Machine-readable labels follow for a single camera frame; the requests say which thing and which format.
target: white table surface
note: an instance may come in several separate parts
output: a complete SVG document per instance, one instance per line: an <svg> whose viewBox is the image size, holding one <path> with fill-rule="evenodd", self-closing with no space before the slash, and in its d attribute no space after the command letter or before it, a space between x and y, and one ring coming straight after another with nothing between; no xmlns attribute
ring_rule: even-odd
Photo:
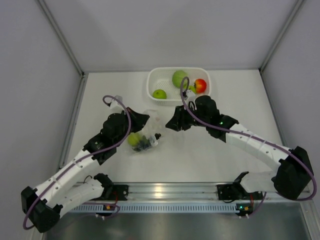
<svg viewBox="0 0 320 240"><path fill-rule="evenodd" d="M213 70L211 97L222 114L237 119L254 133L281 144L274 116L258 70ZM158 110L166 123L174 106L158 106L147 97L148 72L90 73L81 103L68 160L99 133L110 110L104 95L120 95L134 111ZM245 171L269 171L242 150L211 137L204 128L167 131L150 151L130 155L123 146L96 172L114 182L231 182Z"/></svg>

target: green apple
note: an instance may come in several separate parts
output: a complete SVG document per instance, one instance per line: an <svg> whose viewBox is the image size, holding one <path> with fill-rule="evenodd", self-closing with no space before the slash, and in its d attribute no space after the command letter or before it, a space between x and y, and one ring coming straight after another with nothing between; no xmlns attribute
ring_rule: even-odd
<svg viewBox="0 0 320 240"><path fill-rule="evenodd" d="M188 89L194 92L195 94L197 93L196 88L194 86L189 86Z"/></svg>
<svg viewBox="0 0 320 240"><path fill-rule="evenodd" d="M155 99L167 99L167 94L162 89L157 89L153 92L152 97Z"/></svg>
<svg viewBox="0 0 320 240"><path fill-rule="evenodd" d="M139 133L134 133L134 132L132 132L132 133L130 133L129 134L129 136L128 136L128 138L127 138L127 141L128 141L128 144L130 145L130 146L132 146L132 147L135 147L135 146L137 146L138 144L139 144L139 142L141 141L141 136L140 136L140 134Z"/></svg>
<svg viewBox="0 0 320 240"><path fill-rule="evenodd" d="M185 71L182 71L182 70L176 71L172 76L173 85L175 85L177 88L180 88L182 79L184 79L184 77L187 77L187 76L188 74ZM183 87L186 88L187 84L188 84L188 81L184 80Z"/></svg>

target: red apple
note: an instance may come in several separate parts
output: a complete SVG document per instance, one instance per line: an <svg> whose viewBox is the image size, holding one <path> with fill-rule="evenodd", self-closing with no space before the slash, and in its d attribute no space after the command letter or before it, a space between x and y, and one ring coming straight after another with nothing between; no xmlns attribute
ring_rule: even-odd
<svg viewBox="0 0 320 240"><path fill-rule="evenodd" d="M205 80L199 78L195 80L194 87L197 94L202 94L206 91L207 83Z"/></svg>

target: black bracket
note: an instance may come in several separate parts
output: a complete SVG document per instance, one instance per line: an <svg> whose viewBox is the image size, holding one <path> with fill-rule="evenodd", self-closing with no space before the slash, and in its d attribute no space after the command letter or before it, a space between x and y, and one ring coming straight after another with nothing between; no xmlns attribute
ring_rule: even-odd
<svg viewBox="0 0 320 240"><path fill-rule="evenodd" d="M257 191L248 193L246 190L241 186L240 182L241 179L247 175L249 172L241 173L233 183L231 184L220 184L217 185L218 190L218 198L221 201L230 201L233 202L235 200L250 200L252 196L253 200L262 200L263 194Z"/></svg>

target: cable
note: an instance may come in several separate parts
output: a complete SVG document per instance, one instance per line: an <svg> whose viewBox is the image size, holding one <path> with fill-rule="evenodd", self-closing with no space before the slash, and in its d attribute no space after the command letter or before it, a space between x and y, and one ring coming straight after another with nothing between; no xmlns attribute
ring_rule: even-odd
<svg viewBox="0 0 320 240"><path fill-rule="evenodd" d="M254 197L252 196L252 193L251 193L250 194L250 205L252 208L254 207L254 204L255 204L255 200L254 200Z"/></svg>
<svg viewBox="0 0 320 240"><path fill-rule="evenodd" d="M88 175L88 176L86 176L85 179L83 180L83 184L86 183L86 180L87 180L88 177L90 177L91 179L93 179L93 177L92 177L91 175Z"/></svg>
<svg viewBox="0 0 320 240"><path fill-rule="evenodd" d="M252 139L255 139L261 143L265 143L273 148L276 148L276 149L279 149L280 151L288 154L290 157L292 157L306 172L307 174L310 176L311 178L311 181L312 181L312 184L313 184L313 192L311 193L310 196L308 197L305 197L305 198L300 198L300 199L297 199L296 201L308 201L308 200L311 200L317 193L317 182L316 182L316 179L315 177L313 176L312 172L309 170L309 168L299 159L297 158L295 155L293 155L290 151L284 149L283 147L281 146L278 146L272 142L269 142L269 141L265 141L264 139L260 138L260 137L257 137L257 136L254 136L254 135L250 135L248 133L244 133L244 132L240 132L240 131L235 131L235 130L230 130L230 129L227 129L227 128L223 128L223 127L219 127L219 126L215 126L215 125L211 125L205 121L202 121L201 119L199 119L196 115L193 114L193 112L188 108L188 105L186 104L186 101L184 99L184 96L183 96L183 86L184 86L184 81L187 80L188 83L190 82L190 79L186 76L182 79L182 82L181 82L181 85L180 85L180 96L181 96L181 100L182 100L182 103L184 105L184 108L185 110L198 122L198 123L201 123L202 125L206 126L206 127L209 127L209 128L212 128L212 129L216 129L216 130L219 130L219 131L223 131L223 132L226 132L226 133L232 133L232 134L239 134L239 135L242 135L242 136L246 136L246 137L249 137L249 138L252 138Z"/></svg>
<svg viewBox="0 0 320 240"><path fill-rule="evenodd" d="M230 204L230 203L233 203L235 201L235 199L232 199L230 201L225 201L225 200L222 200L225 204Z"/></svg>
<svg viewBox="0 0 320 240"><path fill-rule="evenodd" d="M84 204L89 204L89 205L104 205L104 203L95 203L95 202L85 202ZM116 205L116 204L110 204L109 206L113 206L114 208L117 208L116 212L112 213L110 216L105 216L105 217L102 217L103 220L105 219L110 219L110 218L114 218L118 215L119 211L120 211L120 206ZM76 221L79 221L80 219L83 219L83 218L86 218L86 217L89 217L89 216L95 216L97 217L96 214L94 213L88 213L88 214L85 214L85 215L82 215L82 216L78 216L76 217L75 219L73 219L72 221L70 221L67 225L65 225L59 232L53 232L52 235L57 237L59 235L61 235L65 230L66 228L70 227L72 224L74 224Z"/></svg>
<svg viewBox="0 0 320 240"><path fill-rule="evenodd" d="M264 192L264 195L263 195L263 198L261 199L261 202L259 203L258 206L256 206L256 208L253 210L253 212L249 215L250 217L254 214L257 213L257 211L261 208L262 204L264 203L265 199L266 199L266 196L267 196L267 192L265 191Z"/></svg>
<svg viewBox="0 0 320 240"><path fill-rule="evenodd" d="M130 131L131 131L131 118L130 118L130 114L126 108L126 106L120 101L118 100L117 98L115 98L114 96L111 96L111 95L105 95L103 98L102 98L102 101L107 104L106 102L106 98L111 98L113 100L115 100L118 104L121 105L121 107L123 107L124 111L125 111L125 114L128 118L128 129L126 131L126 134L124 135L123 139L120 140L118 143L115 143L114 145L112 146L109 146L107 148L104 148L104 149L101 149L99 151L95 151L93 153L90 153L90 154L87 154L81 158L79 158L78 160L75 161L75 163L80 163L82 160L88 158L88 157L91 157L93 155L96 155L96 154L100 154L100 153L103 153L103 152L106 152L106 151L109 151L111 149L114 149L116 147L118 147L120 144L122 144L126 138L128 137L128 135L130 134ZM56 177L56 180L58 181L60 178L62 178L73 166L75 166L75 164L71 164L69 167L67 167L59 176ZM33 211L33 209L35 208L36 204L39 202L39 200L46 194L46 192L49 191L49 189L51 189L53 187L53 185L55 184L55 181L52 181L52 183L35 199L35 201L31 204L30 208L28 209L27 213L25 214L25 217L24 217L24 220L23 220L23 229L25 230L29 230L29 229L32 229L34 227L34 225L32 226L27 226L27 220L31 214L31 212Z"/></svg>

